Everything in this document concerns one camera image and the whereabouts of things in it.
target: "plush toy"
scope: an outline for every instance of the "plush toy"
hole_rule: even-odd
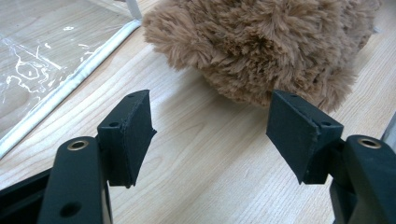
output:
[[[268,106],[273,89],[326,111],[351,92],[354,58],[379,0],[163,0],[145,37],[176,69],[203,71],[221,94]]]

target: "screw hole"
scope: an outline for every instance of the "screw hole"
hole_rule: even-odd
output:
[[[368,138],[360,138],[358,140],[359,144],[361,144],[364,147],[369,147],[373,149],[379,149],[381,148],[381,144],[377,143],[376,141]]]
[[[112,123],[110,123],[108,126],[110,126],[110,127],[117,127],[117,126],[119,126],[120,124],[118,123],[118,122],[112,122]]]
[[[76,141],[76,142],[70,143],[69,146],[67,146],[67,149],[80,150],[80,149],[83,149],[84,147],[86,147],[88,144],[89,144],[89,142],[87,142],[85,140]]]
[[[78,213],[80,209],[81,209],[80,203],[67,203],[61,209],[61,217],[73,217]]]
[[[321,124],[324,125],[324,126],[332,126],[332,124],[330,122],[327,122],[327,121],[322,121]]]

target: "brown fur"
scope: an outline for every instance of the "brown fur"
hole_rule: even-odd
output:
[[[336,109],[373,31],[379,0],[163,0],[146,40],[176,69],[201,69],[219,93],[268,106],[271,91]]]

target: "wooden table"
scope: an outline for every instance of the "wooden table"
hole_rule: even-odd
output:
[[[141,0],[143,13],[156,0]],[[332,113],[343,137],[379,138],[396,110],[396,2],[384,1],[356,61],[354,91]],[[154,136],[137,185],[110,188],[115,223],[332,223],[329,183],[299,186],[265,135],[268,110],[176,72],[134,32],[0,161],[0,189],[51,167],[57,147],[96,126],[126,94],[149,89]]]

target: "black object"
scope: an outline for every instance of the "black object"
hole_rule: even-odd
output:
[[[285,91],[274,91],[267,135],[299,182],[332,175],[335,223],[396,223],[396,154],[363,135],[341,139],[343,125]]]
[[[134,185],[155,130],[149,91],[126,96],[98,135],[63,143],[51,169],[0,191],[0,223],[112,223],[111,186]]]

